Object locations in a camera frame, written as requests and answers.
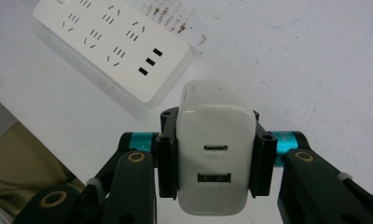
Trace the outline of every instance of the teal cylindrical part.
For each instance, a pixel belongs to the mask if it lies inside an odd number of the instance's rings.
[[[285,155],[290,149],[298,148],[297,138],[292,132],[289,131],[278,131],[271,132],[277,137],[277,158],[274,166],[283,167],[284,162],[282,161],[283,155]]]
[[[132,133],[129,148],[151,152],[153,134],[154,133]]]

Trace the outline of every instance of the usb-c port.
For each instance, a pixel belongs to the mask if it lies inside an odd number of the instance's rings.
[[[206,145],[204,146],[204,150],[227,150],[228,146],[227,145]]]

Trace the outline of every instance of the white power strip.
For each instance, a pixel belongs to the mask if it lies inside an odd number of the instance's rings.
[[[192,60],[188,43],[121,0],[41,0],[33,14],[149,105],[160,102]]]

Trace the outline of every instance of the screw hole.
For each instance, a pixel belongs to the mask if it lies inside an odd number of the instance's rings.
[[[350,214],[343,213],[343,214],[340,215],[340,217],[347,224],[360,224],[361,223],[358,220],[358,218],[356,218],[355,216],[350,215]]]

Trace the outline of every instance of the white surface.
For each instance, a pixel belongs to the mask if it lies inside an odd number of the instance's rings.
[[[248,196],[256,136],[253,108],[218,80],[188,82],[181,99],[176,124],[178,202],[192,215],[235,215]],[[198,175],[230,175],[230,181],[198,182]]]
[[[37,0],[0,0],[0,102],[83,181],[125,131],[158,131],[184,84],[224,79],[267,130],[299,130],[373,193],[373,0],[130,0],[194,47],[194,61],[157,107],[128,97],[36,21]],[[281,223],[271,196],[234,217],[193,217],[159,199],[159,223]]]
[[[33,14],[149,105],[160,102],[192,60],[186,41],[124,1],[41,0]]]

